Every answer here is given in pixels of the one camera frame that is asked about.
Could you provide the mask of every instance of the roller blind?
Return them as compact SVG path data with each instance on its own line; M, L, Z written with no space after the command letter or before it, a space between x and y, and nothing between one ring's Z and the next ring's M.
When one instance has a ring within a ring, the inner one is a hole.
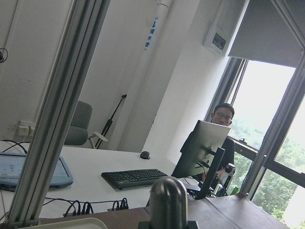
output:
M304 34L305 1L287 3ZM272 2L250 0L229 56L296 67L301 51Z

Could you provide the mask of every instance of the green trees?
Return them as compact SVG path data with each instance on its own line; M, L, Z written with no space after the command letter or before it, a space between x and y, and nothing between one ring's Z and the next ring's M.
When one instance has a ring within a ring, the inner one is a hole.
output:
M265 132L266 130L262 131L259 129L259 125L254 123L252 120L235 119L231 126L229 135L237 139L244 138L245 142L249 145L259 148ZM237 169L228 193L230 193L235 186L238 188L241 187L251 166L251 160L240 154L235 153L234 160ZM298 172L304 173L305 149L299 142L294 141L289 137L289 135L287 135L279 153L277 154L276 161ZM253 198L253 202L284 223L283 214L296 188L297 184L270 170L267 170L260 187ZM301 225L296 228L305 229L304 223L303 226Z

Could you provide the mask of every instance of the tripod stand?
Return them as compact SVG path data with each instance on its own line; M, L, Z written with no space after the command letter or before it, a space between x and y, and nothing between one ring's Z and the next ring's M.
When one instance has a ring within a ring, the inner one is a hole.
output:
M101 132L101 135L102 135L102 136L105 136L105 135L107 134L107 132L108 132L108 130L109 130L111 124L112 124L112 119L113 119L113 117L114 117L114 114L116 113L117 109L119 108L119 106L120 106L122 100L123 100L124 98L126 98L126 97L127 97L126 94L124 94L124 95L121 96L121 100L120 100L119 104L117 105L116 109L114 110L113 114L111 115L111 118L108 119L106 125L104 126L104 128L103 128L103 130L102 130L102 132ZM95 148L98 149L98 148L100 147L101 143L102 143L102 140L99 138L99 139L97 140L96 144L95 144Z

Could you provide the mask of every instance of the metal knob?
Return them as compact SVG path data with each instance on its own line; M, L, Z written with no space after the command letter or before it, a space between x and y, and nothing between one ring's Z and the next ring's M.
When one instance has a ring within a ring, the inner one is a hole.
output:
M187 228L187 194L181 181L162 177L152 186L150 229Z

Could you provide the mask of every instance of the window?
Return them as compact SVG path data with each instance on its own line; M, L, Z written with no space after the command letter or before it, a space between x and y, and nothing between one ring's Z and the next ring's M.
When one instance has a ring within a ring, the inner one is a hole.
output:
M235 62L235 68L243 70L224 75L222 94L214 101L235 108L229 135L235 141L236 173L228 193L235 187L246 190L256 205L290 228L305 229L305 217L294 207L302 206L305 195L305 72L264 62Z
M292 229L305 229L305 188L267 170L252 201Z
M234 104L230 135L260 148L295 68L249 61Z

